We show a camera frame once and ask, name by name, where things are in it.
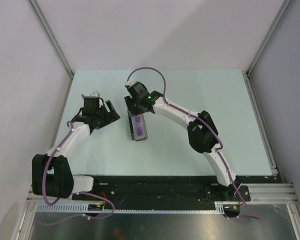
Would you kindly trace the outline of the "black glasses case beige lining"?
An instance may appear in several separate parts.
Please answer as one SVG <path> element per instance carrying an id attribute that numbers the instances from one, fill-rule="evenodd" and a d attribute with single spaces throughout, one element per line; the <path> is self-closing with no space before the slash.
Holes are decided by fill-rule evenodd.
<path id="1" fill-rule="evenodd" d="M 146 140 L 148 138 L 148 133 L 147 133 L 144 115 L 143 114 L 132 115 L 129 110 L 127 110 L 127 114 L 128 114 L 131 139 L 136 142 Z"/>

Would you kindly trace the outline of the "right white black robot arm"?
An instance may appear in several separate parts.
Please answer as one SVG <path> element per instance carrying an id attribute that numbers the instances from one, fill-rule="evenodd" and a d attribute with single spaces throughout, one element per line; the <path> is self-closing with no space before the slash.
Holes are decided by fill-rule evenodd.
<path id="1" fill-rule="evenodd" d="M 151 112 L 177 123 L 187 130 L 188 142 L 193 150 L 203 154 L 212 167 L 220 188 L 221 196 L 232 201 L 239 194 L 236 173 L 231 169 L 222 153 L 224 145 L 217 128 L 207 111 L 195 112 L 166 98 L 165 93 L 148 92 L 139 81 L 127 81 L 125 87 L 129 95 L 124 98 L 132 116 Z"/>

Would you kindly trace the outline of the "pink frame purple sunglasses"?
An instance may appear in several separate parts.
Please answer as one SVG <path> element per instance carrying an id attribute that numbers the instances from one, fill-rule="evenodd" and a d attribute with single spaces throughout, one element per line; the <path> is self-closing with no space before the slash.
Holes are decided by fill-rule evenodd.
<path id="1" fill-rule="evenodd" d="M 143 141 L 147 139 L 147 129 L 145 119 L 142 114 L 131 117 L 133 139 L 135 141 Z"/>

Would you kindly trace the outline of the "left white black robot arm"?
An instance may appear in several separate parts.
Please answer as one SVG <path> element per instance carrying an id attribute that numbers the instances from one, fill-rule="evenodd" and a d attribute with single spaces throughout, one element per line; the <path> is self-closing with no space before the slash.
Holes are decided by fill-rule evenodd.
<path id="1" fill-rule="evenodd" d="M 94 130 L 108 126 L 120 116 L 110 100 L 97 95 L 82 97 L 83 107 L 67 122 L 66 136 L 45 154 L 36 154 L 32 159 L 32 192 L 42 196 L 48 206 L 80 192 L 90 200 L 101 193 L 93 177 L 72 174 L 69 158 Z"/>

